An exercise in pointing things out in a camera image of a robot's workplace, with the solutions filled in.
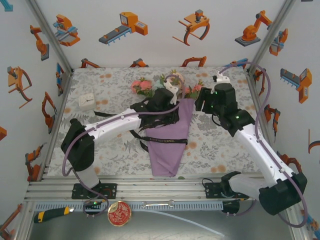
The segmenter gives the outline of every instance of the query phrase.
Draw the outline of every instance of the metal frame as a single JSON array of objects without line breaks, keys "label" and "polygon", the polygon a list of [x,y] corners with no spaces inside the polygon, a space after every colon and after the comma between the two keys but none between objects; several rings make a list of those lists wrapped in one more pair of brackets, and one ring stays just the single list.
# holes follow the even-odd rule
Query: metal frame
[{"label": "metal frame", "polygon": [[[54,33],[51,31],[49,24],[47,23],[45,16],[43,15],[41,9],[39,8],[36,0],[25,0],[30,7],[33,15],[36,17],[37,21],[43,33],[46,34],[49,42],[57,53],[59,59],[65,66],[65,71],[70,76],[72,68],[69,64],[68,59],[64,55],[60,44],[55,38]],[[270,44],[272,43],[274,36],[278,32],[280,25],[284,21],[285,17],[289,13],[293,4],[296,0],[286,0],[280,9],[271,29],[268,31],[267,36],[262,42],[261,48],[258,50],[253,62],[259,63],[266,51],[268,50]],[[260,108],[261,103],[259,101],[259,96],[255,88],[255,81],[252,78],[252,73],[255,68],[252,66],[249,69],[249,75],[247,76],[248,86],[253,99],[253,103],[256,109]],[[61,109],[65,108],[68,94],[71,87],[70,77],[67,79],[67,84],[64,89],[63,101],[61,104]],[[58,135],[59,126],[61,123],[63,111],[61,110],[56,118],[56,123],[52,130],[52,139],[49,145],[49,149],[45,160],[42,163],[42,167],[38,176],[37,182],[30,182],[23,207],[22,212],[17,216],[15,224],[15,234],[12,236],[13,240],[27,240],[30,238],[31,229],[33,227],[33,217],[36,212],[36,206],[38,202],[81,202],[81,200],[72,200],[72,189],[73,185],[78,181],[74,176],[69,177],[55,177],[47,176],[50,159],[53,154],[55,141]],[[270,136],[266,128],[266,120],[261,120],[261,130],[265,139],[272,144],[270,141]],[[202,178],[211,178],[213,181],[220,181],[220,177],[223,174],[215,174],[212,178],[212,174],[203,175],[188,175],[188,178],[178,179],[176,177],[153,177],[150,176],[127,176],[127,175],[117,175],[117,176],[99,176],[102,183],[117,183],[117,197],[118,200],[140,202],[140,201],[160,201],[174,199],[175,201],[217,201],[218,199],[206,199],[206,194],[204,188],[201,184]],[[248,174],[252,178],[262,178],[260,173]],[[298,223],[300,221],[299,207],[295,205],[286,211],[287,218],[292,223]],[[291,228],[292,239],[295,240],[306,240],[308,239],[308,233],[305,228]]]}]

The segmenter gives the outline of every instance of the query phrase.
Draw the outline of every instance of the screwdriver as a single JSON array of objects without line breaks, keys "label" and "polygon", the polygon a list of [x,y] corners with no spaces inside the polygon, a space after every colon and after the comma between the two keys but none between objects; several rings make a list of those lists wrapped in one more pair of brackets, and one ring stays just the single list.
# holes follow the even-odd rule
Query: screwdriver
[{"label": "screwdriver", "polygon": [[46,211],[39,212],[37,215],[34,216],[33,222],[35,224],[42,223],[48,221],[50,219],[54,219],[56,217],[64,216],[69,213],[72,213],[75,210],[74,207],[62,207],[56,209],[50,209]]}]

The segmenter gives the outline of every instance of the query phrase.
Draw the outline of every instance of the orange polka dot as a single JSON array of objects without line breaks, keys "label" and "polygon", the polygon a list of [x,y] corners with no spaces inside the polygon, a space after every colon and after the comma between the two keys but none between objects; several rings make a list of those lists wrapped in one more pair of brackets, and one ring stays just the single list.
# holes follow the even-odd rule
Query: orange polka dot
[{"label": "orange polka dot", "polygon": [[191,149],[195,149],[197,147],[197,143],[192,141],[190,142],[190,144],[188,144],[190,146]]},{"label": "orange polka dot", "polygon": [[71,112],[71,108],[70,107],[66,107],[65,109],[64,109],[64,113],[65,114],[68,114],[68,113],[70,113]]},{"label": "orange polka dot", "polygon": [[219,172],[221,172],[221,173],[225,173],[226,172],[226,170],[227,170],[227,168],[226,168],[226,166],[225,165],[219,165],[218,166],[218,170],[219,170]]},{"label": "orange polka dot", "polygon": [[98,167],[98,166],[95,166],[94,167],[94,171],[95,171],[95,174],[99,174],[100,173],[100,167]]}]

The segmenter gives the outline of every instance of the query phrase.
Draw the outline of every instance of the wrench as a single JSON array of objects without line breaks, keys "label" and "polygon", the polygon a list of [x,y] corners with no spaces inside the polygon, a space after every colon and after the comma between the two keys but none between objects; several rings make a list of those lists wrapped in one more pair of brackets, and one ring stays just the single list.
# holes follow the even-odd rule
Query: wrench
[{"label": "wrench", "polygon": [[143,201],[141,207],[145,208],[145,207],[149,207],[149,206],[169,206],[169,207],[173,207],[174,206],[175,201],[173,200],[169,200],[169,201],[155,201],[155,202],[146,202]]}]

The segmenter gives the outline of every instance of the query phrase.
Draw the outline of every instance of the purple cable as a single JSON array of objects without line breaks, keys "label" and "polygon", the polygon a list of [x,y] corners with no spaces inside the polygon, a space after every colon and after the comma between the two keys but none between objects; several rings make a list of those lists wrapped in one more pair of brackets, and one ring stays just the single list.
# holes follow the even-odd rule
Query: purple cable
[{"label": "purple cable", "polygon": [[[263,75],[265,75],[266,77],[266,80],[268,82],[268,90],[267,90],[267,93],[266,93],[266,96],[265,96],[265,99],[264,99],[264,102],[263,104],[261,105],[257,115],[256,115],[256,119],[255,119],[255,125],[254,125],[254,131],[255,131],[255,135],[257,136],[257,141],[261,144],[261,146],[263,147],[263,149],[266,151],[266,153],[270,156],[270,158],[273,160],[273,162],[275,163],[275,165],[279,168],[279,170],[282,169],[280,163],[278,163],[278,161],[275,159],[275,157],[271,154],[271,152],[268,150],[267,146],[262,142],[262,140],[259,138],[259,134],[258,134],[258,124],[259,124],[259,118],[260,116],[262,115],[262,112],[264,111],[264,107],[267,105],[267,102],[268,102],[268,99],[269,99],[269,96],[270,96],[270,92],[271,92],[271,81],[270,81],[270,78],[269,78],[269,75],[267,74],[267,72],[258,64],[256,63],[253,63],[253,62],[250,62],[250,61],[239,61],[239,62],[236,62],[234,64],[231,64],[230,66],[227,66],[225,67],[224,69],[222,69],[219,73],[223,73],[224,71],[226,71],[227,69],[231,68],[231,67],[235,67],[236,65],[238,64],[250,64],[250,65],[253,65],[255,66],[256,68],[260,69],[263,73]],[[300,223],[300,224],[292,224],[290,223],[289,221],[287,221],[280,213],[278,214],[278,216],[286,223],[288,224],[290,227],[293,227],[293,228],[301,228],[303,227],[307,221],[308,221],[308,207],[307,207],[307,203],[306,203],[306,200],[305,200],[305,197],[304,195],[302,194],[300,188],[297,186],[297,184],[291,179],[291,177],[289,176],[289,174],[285,171],[282,172],[285,177],[290,181],[290,183],[293,185],[293,187],[295,188],[295,190],[297,191],[301,201],[302,201],[302,205],[303,205],[303,209],[304,209],[304,216],[303,216],[303,221]],[[254,204],[251,205],[251,207],[246,211],[246,212],[249,212],[250,210],[252,210],[252,208],[254,207]]]},{"label": "purple cable", "polygon": [[[164,79],[164,81],[167,82],[167,79],[170,78],[170,77],[175,77],[175,78],[179,79],[179,81],[180,81],[180,83],[181,83],[181,86],[182,86],[182,98],[184,99],[184,98],[185,98],[185,92],[186,92],[186,90],[185,90],[185,85],[184,85],[183,81],[180,79],[179,76],[174,75],[174,74],[170,74],[170,75],[166,76],[165,79]],[[105,121],[105,122],[102,122],[102,123],[98,124],[98,125],[96,126],[96,128],[99,129],[99,128],[103,127],[104,125],[107,125],[107,124],[109,124],[109,123],[112,123],[112,122],[114,122],[114,121],[116,121],[116,120],[119,120],[119,119],[121,119],[121,118],[123,118],[123,117],[126,118],[126,117],[133,116],[133,115],[163,115],[163,114],[168,114],[168,113],[171,113],[171,112],[175,111],[175,110],[179,107],[179,105],[180,105],[180,103],[178,103],[175,107],[173,107],[172,109],[167,110],[167,111],[160,111],[160,112],[132,112],[132,113],[124,114],[124,115],[115,117],[115,118],[113,118],[113,119],[109,119],[109,120],[107,120],[107,121]],[[75,144],[80,138],[82,138],[84,135],[92,132],[93,130],[95,130],[94,127],[92,127],[92,128],[90,128],[90,129],[82,132],[82,133],[79,134],[77,137],[75,137],[74,140],[70,143],[69,147],[67,148],[67,150],[66,150],[66,152],[65,152],[64,158],[63,158],[63,162],[62,162],[62,175],[63,175],[64,177],[67,177],[67,176],[70,174],[70,172],[73,171],[73,173],[74,173],[75,177],[78,179],[79,183],[80,183],[86,190],[88,190],[88,191],[90,191],[90,192],[92,192],[92,193],[94,193],[94,194],[102,197],[104,200],[107,201],[107,206],[106,206],[104,209],[102,209],[99,213],[97,213],[97,214],[95,214],[95,215],[92,215],[92,217],[94,218],[95,216],[98,216],[98,215],[102,214],[103,212],[105,212],[105,211],[109,208],[109,200],[108,200],[108,198],[107,198],[106,196],[104,196],[103,194],[101,194],[101,193],[99,193],[99,192],[97,192],[97,191],[94,191],[94,190],[92,190],[91,188],[89,188],[88,186],[86,186],[86,185],[80,180],[78,174],[76,173],[76,171],[75,171],[72,167],[71,167],[71,168],[67,171],[67,173],[66,173],[67,159],[68,159],[68,156],[69,156],[69,153],[70,153],[72,147],[74,146],[74,144]],[[87,204],[83,204],[83,209],[82,209],[85,214],[87,214],[87,213],[86,213],[86,205],[87,205]]]}]

